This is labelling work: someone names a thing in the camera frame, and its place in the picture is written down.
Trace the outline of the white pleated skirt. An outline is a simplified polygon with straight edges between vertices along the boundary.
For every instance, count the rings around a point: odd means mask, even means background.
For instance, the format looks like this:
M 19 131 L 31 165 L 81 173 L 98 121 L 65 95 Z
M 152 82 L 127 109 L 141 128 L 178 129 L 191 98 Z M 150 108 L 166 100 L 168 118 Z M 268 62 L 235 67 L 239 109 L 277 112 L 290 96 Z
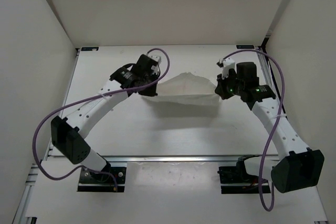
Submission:
M 157 85 L 157 95 L 143 98 L 152 102 L 171 102 L 183 105 L 217 106 L 219 95 L 215 93 L 216 85 L 211 80 L 193 75 L 190 72 L 181 73 Z

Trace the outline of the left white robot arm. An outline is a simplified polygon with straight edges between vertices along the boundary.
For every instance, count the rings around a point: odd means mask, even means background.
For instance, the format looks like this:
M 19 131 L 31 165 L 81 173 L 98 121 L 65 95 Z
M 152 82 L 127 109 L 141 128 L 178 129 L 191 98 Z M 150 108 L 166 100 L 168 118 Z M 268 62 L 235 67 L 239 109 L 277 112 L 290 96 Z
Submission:
M 128 88 L 144 86 L 160 76 L 160 56 L 141 55 L 135 64 L 117 69 L 99 91 L 99 97 L 84 103 L 64 118 L 51 121 L 53 146 L 68 160 L 92 170 L 98 182 L 105 182 L 110 176 L 107 161 L 96 153 L 85 141 L 91 129 L 113 108 L 127 99 L 133 91 Z

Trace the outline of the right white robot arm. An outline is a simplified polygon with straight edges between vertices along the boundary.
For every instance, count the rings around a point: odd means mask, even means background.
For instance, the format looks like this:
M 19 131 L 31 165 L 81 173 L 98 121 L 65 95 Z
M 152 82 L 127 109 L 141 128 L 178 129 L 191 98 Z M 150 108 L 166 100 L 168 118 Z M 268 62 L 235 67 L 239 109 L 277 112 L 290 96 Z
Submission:
M 220 60 L 215 93 L 223 100 L 239 96 L 271 135 L 279 162 L 264 167 L 263 178 L 281 193 L 316 186 L 324 163 L 320 150 L 312 150 L 289 121 L 278 114 L 279 104 L 272 88 L 261 85 L 253 62 Z

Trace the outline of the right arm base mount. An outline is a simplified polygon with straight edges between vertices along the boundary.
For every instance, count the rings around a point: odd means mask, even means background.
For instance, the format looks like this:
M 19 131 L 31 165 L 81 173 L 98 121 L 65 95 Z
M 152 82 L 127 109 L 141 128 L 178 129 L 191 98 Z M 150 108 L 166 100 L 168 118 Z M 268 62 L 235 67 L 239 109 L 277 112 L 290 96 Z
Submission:
M 218 168 L 222 195 L 258 194 L 258 177 L 246 173 L 244 161 L 255 155 L 238 158 L 235 165 L 224 165 Z

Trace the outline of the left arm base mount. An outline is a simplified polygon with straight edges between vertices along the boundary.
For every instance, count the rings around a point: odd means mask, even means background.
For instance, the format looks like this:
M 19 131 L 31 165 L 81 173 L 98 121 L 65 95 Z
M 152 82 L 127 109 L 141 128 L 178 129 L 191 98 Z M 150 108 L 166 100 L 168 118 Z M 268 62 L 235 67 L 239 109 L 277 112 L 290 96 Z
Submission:
M 82 168 L 79 175 L 77 191 L 86 193 L 123 193 L 127 167 L 120 165 L 111 166 L 109 173 L 116 179 L 116 187 L 110 175 L 92 173 L 86 168 Z

